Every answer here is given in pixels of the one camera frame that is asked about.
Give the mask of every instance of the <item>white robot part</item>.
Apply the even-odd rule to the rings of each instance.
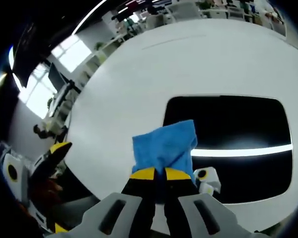
[[[27,206],[29,202],[27,194],[29,171],[24,163],[19,158],[6,154],[2,173],[15,199]]]
[[[207,167],[193,172],[196,180],[200,181],[199,192],[213,195],[214,191],[221,192],[221,182],[215,168]]]

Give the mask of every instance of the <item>office desk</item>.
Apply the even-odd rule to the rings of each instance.
[[[172,97],[275,98],[292,134],[292,183],[277,197],[226,206],[249,231],[280,222],[298,205],[298,50],[283,39],[264,27],[226,19],[183,21],[129,39],[74,104],[67,166],[103,199],[123,189],[135,164],[132,137],[162,126]],[[152,228],[168,233],[163,209],[157,209]]]
[[[73,89],[73,85],[66,84],[58,92],[56,98],[50,104],[50,108],[45,118],[42,120],[42,124],[46,131],[51,131],[54,134],[58,135],[64,126],[67,115],[64,112],[69,111],[78,95],[78,92]]]
[[[72,72],[76,86],[82,90],[89,78],[96,72],[100,63],[96,52],[91,52]]]
[[[227,12],[227,9],[225,9],[225,8],[210,8],[210,9],[200,10],[199,12],[205,13],[205,12],[210,12],[210,11]]]

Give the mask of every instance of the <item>window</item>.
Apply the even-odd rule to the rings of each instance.
[[[90,54],[90,49],[77,36],[70,36],[52,50],[52,54],[72,73]]]
[[[19,94],[19,99],[40,118],[48,112],[47,102],[57,93],[48,77],[48,69],[39,64],[31,73],[26,88]]]
[[[129,16],[129,18],[132,19],[134,23],[137,23],[139,21],[139,17],[135,13]]]

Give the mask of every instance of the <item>black circle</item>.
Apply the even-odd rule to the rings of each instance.
[[[8,166],[8,173],[9,173],[10,178],[11,178],[12,180],[16,180],[16,179],[18,178],[18,176],[17,176],[17,172],[16,172],[14,166],[12,166],[12,165],[9,165],[9,166]]]
[[[199,173],[198,173],[198,177],[199,177],[199,178],[203,178],[206,174],[207,174],[207,172],[206,172],[205,170],[201,170],[201,171],[199,171]]]

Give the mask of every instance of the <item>white wall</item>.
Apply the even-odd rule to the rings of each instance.
[[[18,101],[8,137],[8,144],[14,151],[30,159],[36,159],[48,151],[54,140],[40,139],[33,132],[33,126],[36,124],[40,126],[41,121],[42,119],[28,109],[23,102]]]
[[[97,42],[108,42],[115,37],[114,33],[108,28],[105,22],[100,21],[96,24],[82,30],[77,36],[85,43],[85,45],[94,52],[94,46]]]
[[[101,17],[103,22],[107,25],[108,29],[114,34],[117,35],[116,21],[111,18],[118,14],[118,11],[109,11]]]
[[[96,24],[80,31],[77,36],[92,52],[95,52],[94,47],[97,42],[107,43],[111,40],[111,38],[115,37],[103,21],[97,22]],[[70,73],[54,55],[51,54],[47,60],[54,63],[58,71],[66,78],[75,81],[78,77],[81,77],[81,72],[78,72],[79,70],[74,70]]]

